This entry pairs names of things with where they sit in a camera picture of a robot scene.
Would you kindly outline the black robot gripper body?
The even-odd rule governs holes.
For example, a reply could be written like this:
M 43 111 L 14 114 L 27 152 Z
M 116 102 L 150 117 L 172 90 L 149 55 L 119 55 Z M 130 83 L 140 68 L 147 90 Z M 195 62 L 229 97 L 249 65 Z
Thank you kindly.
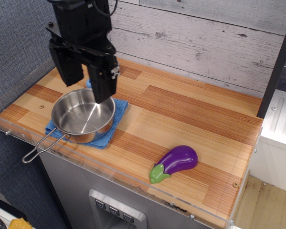
M 52 7 L 56 21 L 47 25 L 49 46 L 67 49 L 87 65 L 115 55 L 116 49 L 107 38 L 114 13 L 108 3 L 54 3 Z

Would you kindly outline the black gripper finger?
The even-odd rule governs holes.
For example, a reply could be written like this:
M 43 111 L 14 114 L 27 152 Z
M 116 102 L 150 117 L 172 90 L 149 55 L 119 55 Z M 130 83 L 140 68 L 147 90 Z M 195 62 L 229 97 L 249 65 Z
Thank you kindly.
M 100 104 L 116 93 L 120 65 L 116 56 L 94 60 L 87 66 L 96 103 Z
M 49 46 L 52 59 L 66 86 L 81 81 L 83 76 L 82 64 L 77 61 L 67 49 Z

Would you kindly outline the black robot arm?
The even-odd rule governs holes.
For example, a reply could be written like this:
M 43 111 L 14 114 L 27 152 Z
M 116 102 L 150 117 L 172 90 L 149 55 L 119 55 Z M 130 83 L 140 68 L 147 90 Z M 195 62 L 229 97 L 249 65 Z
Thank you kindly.
M 116 49 L 108 40 L 112 30 L 106 0 L 52 0 L 56 22 L 48 23 L 49 49 L 55 66 L 67 86 L 83 79 L 87 66 L 96 103 L 116 93 L 119 63 Z

